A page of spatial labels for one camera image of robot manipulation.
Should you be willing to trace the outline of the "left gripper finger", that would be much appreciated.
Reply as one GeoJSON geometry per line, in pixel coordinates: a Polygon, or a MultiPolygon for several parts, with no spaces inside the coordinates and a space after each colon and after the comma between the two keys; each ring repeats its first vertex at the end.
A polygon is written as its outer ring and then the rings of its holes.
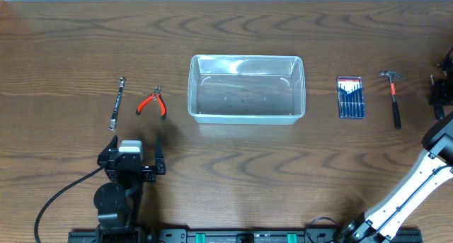
{"type": "Polygon", "coordinates": [[[114,135],[113,138],[111,139],[111,141],[109,142],[109,144],[107,145],[107,147],[104,149],[104,152],[106,154],[116,152],[117,151],[117,141],[118,141],[118,137],[117,137],[117,135],[114,135]]]}
{"type": "Polygon", "coordinates": [[[164,154],[161,146],[161,138],[156,137],[155,150],[154,150],[154,162],[156,166],[164,165],[164,154]]]}

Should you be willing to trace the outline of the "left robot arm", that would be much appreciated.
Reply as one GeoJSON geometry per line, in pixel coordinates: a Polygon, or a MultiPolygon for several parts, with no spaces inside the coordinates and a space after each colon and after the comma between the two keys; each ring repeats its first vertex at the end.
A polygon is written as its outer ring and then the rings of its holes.
{"type": "Polygon", "coordinates": [[[166,173],[161,140],[154,148],[154,164],[143,165],[142,142],[114,136],[98,155],[97,164],[106,173],[108,183],[102,185],[93,198],[98,221],[105,229],[123,228],[137,221],[143,185],[153,183],[166,173]]]}

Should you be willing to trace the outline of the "small claw hammer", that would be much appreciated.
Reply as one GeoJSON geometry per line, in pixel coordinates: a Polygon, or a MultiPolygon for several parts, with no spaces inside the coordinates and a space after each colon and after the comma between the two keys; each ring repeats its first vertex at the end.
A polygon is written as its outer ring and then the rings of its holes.
{"type": "Polygon", "coordinates": [[[387,77],[389,79],[391,100],[392,100],[392,112],[393,112],[393,118],[394,118],[394,127],[397,130],[400,130],[401,129],[401,117],[400,117],[400,113],[399,113],[398,103],[396,100],[396,87],[395,87],[394,79],[395,78],[402,79],[403,75],[398,72],[391,71],[391,70],[381,71],[379,73],[379,75],[380,75],[380,77],[387,77]]]}

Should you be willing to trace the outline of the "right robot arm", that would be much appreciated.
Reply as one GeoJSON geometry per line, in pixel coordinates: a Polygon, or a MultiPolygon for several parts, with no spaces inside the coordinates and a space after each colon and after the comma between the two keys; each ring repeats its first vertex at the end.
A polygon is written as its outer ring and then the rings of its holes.
{"type": "Polygon", "coordinates": [[[338,232],[334,242],[392,242],[404,220],[452,179],[452,114],[440,116],[422,139],[416,163],[377,205],[338,232]]]}

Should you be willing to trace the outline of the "black yellow screwdriver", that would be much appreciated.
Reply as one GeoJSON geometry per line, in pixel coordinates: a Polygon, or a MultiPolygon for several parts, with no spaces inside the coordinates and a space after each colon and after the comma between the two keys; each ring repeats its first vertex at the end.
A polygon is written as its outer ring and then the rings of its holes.
{"type": "Polygon", "coordinates": [[[436,119],[441,120],[445,116],[442,105],[442,85],[435,81],[433,75],[430,75],[432,82],[429,104],[433,107],[436,119]]]}

